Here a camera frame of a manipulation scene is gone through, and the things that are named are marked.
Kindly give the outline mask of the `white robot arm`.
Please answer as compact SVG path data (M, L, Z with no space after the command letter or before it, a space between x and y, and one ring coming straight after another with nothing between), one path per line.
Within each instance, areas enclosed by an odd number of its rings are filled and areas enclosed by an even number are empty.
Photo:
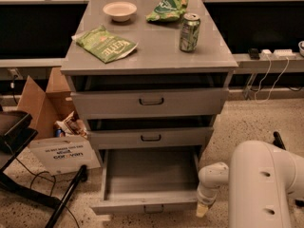
M229 228L292 228L288 198L304 199L304 158L266 142L239 144L228 164L199 171L199 218L223 184L229 191Z

